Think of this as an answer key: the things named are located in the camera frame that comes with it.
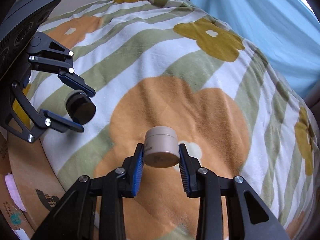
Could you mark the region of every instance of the striped blanket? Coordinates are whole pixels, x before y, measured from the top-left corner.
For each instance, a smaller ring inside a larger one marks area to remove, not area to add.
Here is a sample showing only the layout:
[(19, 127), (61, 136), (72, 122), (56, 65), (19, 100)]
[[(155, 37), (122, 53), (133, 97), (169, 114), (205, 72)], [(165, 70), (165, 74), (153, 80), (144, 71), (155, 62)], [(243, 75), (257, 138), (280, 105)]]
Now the striped blanket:
[[(41, 138), (65, 189), (82, 174), (121, 166), (148, 129), (164, 125), (202, 166), (243, 176), (292, 239), (303, 232), (319, 185), (319, 128), (260, 50), (228, 24), (187, 0), (100, 0), (39, 31), (72, 49), (75, 72), (97, 92), (84, 133), (48, 130)], [(70, 91), (57, 75), (33, 72), (25, 93), (37, 110), (68, 118)], [(127, 237), (194, 239), (198, 208), (178, 167), (144, 167), (138, 196), (124, 200)], [(223, 213), (227, 238), (225, 202)]]

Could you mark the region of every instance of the jar lid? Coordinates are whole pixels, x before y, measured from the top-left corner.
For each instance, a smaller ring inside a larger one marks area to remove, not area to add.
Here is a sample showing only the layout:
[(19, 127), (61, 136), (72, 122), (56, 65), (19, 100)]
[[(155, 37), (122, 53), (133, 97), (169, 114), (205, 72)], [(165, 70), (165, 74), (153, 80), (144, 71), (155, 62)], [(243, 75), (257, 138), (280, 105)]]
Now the jar lid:
[(145, 140), (151, 136), (158, 135), (158, 134), (169, 135), (178, 139), (176, 131), (173, 130), (172, 128), (167, 126), (155, 126), (147, 131)]

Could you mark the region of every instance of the white stripe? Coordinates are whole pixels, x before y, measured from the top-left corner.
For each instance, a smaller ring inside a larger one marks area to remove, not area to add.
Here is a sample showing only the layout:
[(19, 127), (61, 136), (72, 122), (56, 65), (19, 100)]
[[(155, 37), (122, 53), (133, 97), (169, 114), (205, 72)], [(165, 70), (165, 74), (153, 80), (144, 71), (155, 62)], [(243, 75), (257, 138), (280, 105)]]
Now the white stripe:
[(77, 43), (74, 47), (84, 47), (96, 42), (97, 40), (105, 36), (113, 27), (115, 27), (119, 23), (130, 21), (135, 18), (149, 19), (151, 17), (155, 17), (161, 14), (170, 13), (173, 10), (175, 10), (175, 8), (160, 8), (149, 11), (134, 12), (113, 18), (111, 22), (103, 28), (98, 29), (92, 33), (86, 33), (84, 40)]
[(241, 171), (241, 176), (250, 184), (258, 195), (268, 170), (268, 153), (264, 134), (272, 114), (271, 101), (276, 91), (276, 86), (270, 78), (268, 71), (263, 76), (263, 85), (260, 88), (259, 110), (257, 121), (252, 131), (252, 142), (248, 158)]
[(297, 186), (293, 192), (291, 209), (289, 211), (288, 219), (287, 219), (286, 223), (284, 224), (284, 228), (287, 228), (288, 225), (291, 223), (291, 221), (293, 220), (293, 217), (299, 207), (300, 198), (301, 198), (303, 184), (304, 184), (305, 179), (306, 179), (305, 161), (302, 158), (299, 180), (298, 180)]
[(181, 0), (168, 0), (165, 6), (162, 8), (170, 8), (170, 7), (180, 7), (183, 4), (183, 1)]
[(48, 130), (42, 145), (55, 174), (78, 149), (109, 124), (114, 108), (129, 89), (144, 78), (161, 75), (173, 62), (199, 49), (196, 41), (188, 38), (157, 43), (96, 93), (92, 101), (97, 106), (97, 112), (84, 126), (84, 133), (68, 131), (62, 134)]
[(70, 16), (70, 17), (68, 17), (68, 18), (63, 18), (63, 19), (56, 20), (56, 21), (54, 21), (54, 22), (49, 22), (49, 23), (47, 23), (47, 24), (45, 24), (45, 25), (42, 25), (42, 26), (40, 26), (40, 27), (38, 28), (37, 31), (38, 31), (38, 32), (44, 32), (44, 31), (46, 31), (46, 30), (50, 30), (50, 29), (52, 29), (52, 28), (54, 28), (54, 27), (59, 26), (60, 24), (63, 24), (63, 23), (65, 23), (65, 22), (70, 21), (71, 19), (80, 18), (80, 17), (81, 17), (82, 15), (84, 15), (85, 13), (88, 13), (88, 12), (91, 12), (91, 11), (93, 11), (93, 10), (95, 10), (95, 9), (98, 9), (98, 8), (100, 8), (100, 7), (103, 7), (103, 6), (105, 6), (106, 4), (108, 4), (108, 3), (112, 3), (112, 1), (111, 1), (111, 2), (107, 2), (107, 3), (93, 4), (93, 5), (90, 6), (89, 8), (87, 8), (87, 9), (85, 9), (85, 10), (79, 12), (79, 13), (73, 14), (72, 16)]
[[(159, 29), (159, 30), (167, 30), (172, 29), (176, 24), (179, 23), (189, 23), (196, 21), (206, 14), (200, 10), (194, 10), (192, 13), (183, 17), (175, 17), (173, 19), (157, 22), (154, 24), (148, 24), (145, 22), (135, 22), (130, 25), (124, 27), (117, 35), (112, 37), (106, 43), (98, 46), (93, 51), (90, 51), (87, 55), (78, 58), (73, 67), (76, 71), (77, 75), (81, 75), (90, 68), (92, 68), (95, 64), (101, 62), (107, 56), (115, 52), (119, 49), (123, 44), (125, 44), (130, 38), (132, 38), (135, 34), (147, 30), (147, 29)], [(57, 79), (56, 75), (51, 75), (47, 77), (38, 87), (35, 94), (31, 98), (30, 102), (34, 106), (35, 109), (38, 109), (39, 106), (56, 90), (62, 87), (63, 84)]]
[(311, 204), (311, 208), (304, 214), (304, 219), (302, 220), (302, 223), (300, 225), (300, 229), (297, 231), (295, 237), (293, 239), (302, 239), (302, 236), (305, 234), (308, 234), (308, 231), (315, 229), (315, 225), (317, 222), (319, 222), (319, 220), (314, 223), (314, 215), (315, 215), (315, 208), (316, 208), (316, 194), (312, 195), (312, 204)]
[[(83, 10), (82, 12), (79, 12), (77, 14), (73, 14), (69, 18), (60, 19), (60, 20), (48, 23), (46, 25), (43, 25), (43, 26), (39, 27), (37, 31), (38, 32), (44, 32), (46, 30), (50, 30), (50, 29), (52, 29), (54, 27), (57, 27), (57, 26), (65, 23), (65, 22), (70, 21), (71, 19), (80, 18), (85, 13), (91, 12), (91, 11), (93, 11), (95, 9), (98, 9), (98, 8), (100, 8), (102, 6), (105, 6), (107, 4), (110, 4), (110, 3), (114, 3), (114, 2), (110, 1), (110, 2), (107, 2), (107, 3), (94, 4), (91, 7)], [(103, 15), (114, 13), (114, 12), (120, 10), (120, 9), (131, 9), (131, 8), (134, 8), (134, 7), (140, 7), (140, 6), (145, 5), (145, 4), (149, 4), (149, 1), (137, 1), (135, 3), (121, 3), (121, 4), (115, 3), (114, 5), (111, 5), (106, 11), (101, 12), (101, 13), (97, 13), (97, 14), (95, 14), (93, 16), (102, 17)]]
[(223, 63), (202, 88), (221, 88), (232, 99), (236, 97), (239, 85), (254, 55), (246, 40), (243, 44), (245, 48), (239, 51), (239, 57), (234, 62)]
[(303, 208), (302, 208), (303, 211), (305, 211), (307, 209), (307, 206), (309, 205), (310, 201), (312, 200), (313, 193), (316, 193), (314, 191), (314, 182), (315, 182), (314, 178), (313, 178), (313, 176), (311, 176), (310, 186), (307, 190), (305, 202), (304, 202)]
[(275, 163), (273, 179), (275, 195), (270, 208), (277, 218), (284, 209), (284, 192), (287, 186), (287, 179), (296, 142), (294, 127), (299, 119), (299, 111), (299, 101), (289, 94), (289, 101), (280, 130), (280, 149)]

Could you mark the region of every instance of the white flower pattern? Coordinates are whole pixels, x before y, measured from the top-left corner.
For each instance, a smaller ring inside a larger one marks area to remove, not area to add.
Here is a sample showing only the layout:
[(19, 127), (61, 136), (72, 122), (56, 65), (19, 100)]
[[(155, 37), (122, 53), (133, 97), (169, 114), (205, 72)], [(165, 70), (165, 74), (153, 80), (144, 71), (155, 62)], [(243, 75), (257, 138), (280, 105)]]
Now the white flower pattern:
[[(197, 158), (200, 162), (200, 165), (201, 165), (202, 151), (201, 151), (200, 146), (194, 142), (189, 143), (187, 141), (179, 141), (179, 144), (180, 143), (184, 143), (186, 145), (189, 156)], [(174, 169), (176, 171), (180, 172), (179, 164), (175, 165)]]
[(205, 33), (210, 35), (211, 37), (217, 37), (218, 36), (218, 33), (215, 32), (214, 30), (207, 30)]
[(65, 35), (70, 35), (70, 34), (74, 33), (76, 30), (77, 30), (76, 28), (70, 28), (69, 30), (67, 30), (65, 32)]

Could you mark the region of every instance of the blue fabric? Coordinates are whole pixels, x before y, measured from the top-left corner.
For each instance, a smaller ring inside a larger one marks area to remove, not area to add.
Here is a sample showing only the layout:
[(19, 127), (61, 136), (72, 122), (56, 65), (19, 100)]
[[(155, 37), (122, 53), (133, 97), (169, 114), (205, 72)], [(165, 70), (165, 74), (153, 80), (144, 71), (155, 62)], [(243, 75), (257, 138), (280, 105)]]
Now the blue fabric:
[(300, 0), (191, 0), (256, 44), (305, 97), (320, 78), (320, 23)]

